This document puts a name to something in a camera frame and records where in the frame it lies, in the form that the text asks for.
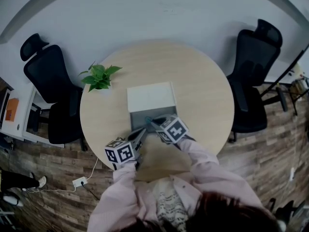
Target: wood plank flooring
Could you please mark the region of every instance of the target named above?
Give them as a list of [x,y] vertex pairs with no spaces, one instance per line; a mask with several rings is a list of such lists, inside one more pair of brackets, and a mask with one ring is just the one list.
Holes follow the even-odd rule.
[[[239,134],[238,141],[226,143],[218,155],[220,164],[243,176],[264,205],[274,197],[277,198],[277,207],[290,200],[299,204],[309,194],[309,144],[305,132],[309,103],[307,98],[298,102],[299,115],[296,120],[289,96],[286,99],[288,112],[283,112],[280,103],[266,106],[268,128],[256,133]],[[40,133],[46,132],[46,127],[42,126]],[[82,152],[78,142],[66,144],[64,149],[60,149],[17,140],[15,150],[10,155],[0,150],[0,166],[3,169],[25,175],[33,172],[37,177],[45,175],[49,189],[73,190],[72,180],[89,177],[96,160],[91,149]],[[295,179],[288,182],[292,166],[296,169]],[[98,161],[86,187],[100,197],[111,183],[112,172]],[[1,205],[14,210],[21,226],[32,232],[45,232],[47,229],[84,232],[89,216],[98,203],[84,188],[77,188],[75,192],[41,193],[12,190],[21,197],[25,206],[11,207],[3,202]],[[298,231],[301,220],[300,217],[292,220],[289,229]]]

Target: round table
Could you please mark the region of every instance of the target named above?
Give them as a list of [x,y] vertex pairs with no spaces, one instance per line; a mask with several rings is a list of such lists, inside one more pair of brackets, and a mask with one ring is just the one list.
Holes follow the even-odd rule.
[[[80,117],[84,136],[96,156],[113,169],[104,146],[131,132],[126,89],[172,82],[178,116],[190,134],[218,154],[231,132],[233,94],[224,73],[204,53],[181,43],[144,41],[120,49],[102,65],[123,67],[112,75],[111,95],[84,88]],[[149,134],[141,148],[143,163],[137,179],[152,181],[169,174],[189,171],[191,160],[173,145]]]

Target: white shoe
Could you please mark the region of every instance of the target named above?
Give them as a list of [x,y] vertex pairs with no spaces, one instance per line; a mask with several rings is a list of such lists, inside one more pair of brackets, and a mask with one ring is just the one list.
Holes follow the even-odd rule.
[[13,196],[3,196],[3,200],[6,201],[7,203],[10,203],[11,205],[23,207],[24,204],[19,201],[16,197]]
[[39,179],[39,183],[40,183],[39,188],[44,187],[46,185],[46,181],[47,181],[47,179],[46,179],[45,176],[43,176],[41,179]]

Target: person's left arm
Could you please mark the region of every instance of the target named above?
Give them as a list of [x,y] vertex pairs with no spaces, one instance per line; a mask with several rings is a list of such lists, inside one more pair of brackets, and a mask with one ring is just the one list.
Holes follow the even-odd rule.
[[102,194],[90,216],[88,232],[109,232],[136,222],[139,212],[135,194],[136,162],[113,172],[114,184]]

